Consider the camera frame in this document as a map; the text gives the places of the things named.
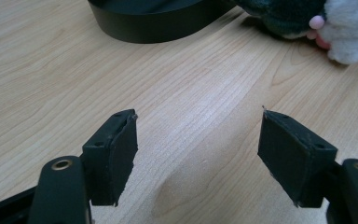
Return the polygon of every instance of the white plush toy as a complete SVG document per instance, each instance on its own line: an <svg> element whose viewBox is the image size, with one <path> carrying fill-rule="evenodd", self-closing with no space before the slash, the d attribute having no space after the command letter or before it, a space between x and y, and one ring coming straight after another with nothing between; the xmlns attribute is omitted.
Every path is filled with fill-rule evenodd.
<svg viewBox="0 0 358 224"><path fill-rule="evenodd" d="M339 63L358 63L358 0L327 0L326 20L315 16L310 20L307 37L328 49L328 57Z"/></svg>

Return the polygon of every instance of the plush toy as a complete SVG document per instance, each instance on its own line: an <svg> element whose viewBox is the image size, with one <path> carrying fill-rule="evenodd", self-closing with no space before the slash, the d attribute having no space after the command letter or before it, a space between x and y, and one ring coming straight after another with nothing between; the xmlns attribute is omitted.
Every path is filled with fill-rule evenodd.
<svg viewBox="0 0 358 224"><path fill-rule="evenodd" d="M328 57L358 62L358 0L233 0L274 34L316 39Z"/></svg>

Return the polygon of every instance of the black round object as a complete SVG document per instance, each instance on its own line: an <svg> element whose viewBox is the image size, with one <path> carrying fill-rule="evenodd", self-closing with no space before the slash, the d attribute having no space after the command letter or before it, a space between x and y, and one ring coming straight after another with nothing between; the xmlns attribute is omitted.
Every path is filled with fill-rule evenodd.
<svg viewBox="0 0 358 224"><path fill-rule="evenodd" d="M101 29L131 43L192 35L235 5L222 0L89 0Z"/></svg>

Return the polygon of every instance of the wood grain surface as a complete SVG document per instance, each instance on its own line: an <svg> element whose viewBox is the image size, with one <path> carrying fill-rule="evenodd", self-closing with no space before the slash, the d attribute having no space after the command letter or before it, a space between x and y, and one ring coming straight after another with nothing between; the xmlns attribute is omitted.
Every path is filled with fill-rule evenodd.
<svg viewBox="0 0 358 224"><path fill-rule="evenodd" d="M134 108L139 152L118 207L96 223L326 223L293 206L257 157L262 105L358 158L358 63L267 34L234 8L161 44L115 40L87 1L0 0L0 201L81 154Z"/></svg>

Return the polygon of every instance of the wooden table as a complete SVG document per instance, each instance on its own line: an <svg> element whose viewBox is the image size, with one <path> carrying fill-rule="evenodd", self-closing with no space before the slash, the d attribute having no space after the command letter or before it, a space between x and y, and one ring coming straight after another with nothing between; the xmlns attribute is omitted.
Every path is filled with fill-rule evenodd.
<svg viewBox="0 0 358 224"><path fill-rule="evenodd" d="M87 1L0 0L0 201L135 108L135 167L96 223L325 223L326 203L295 208L257 157L262 105L358 158L358 64L247 18L141 45L102 32Z"/></svg>

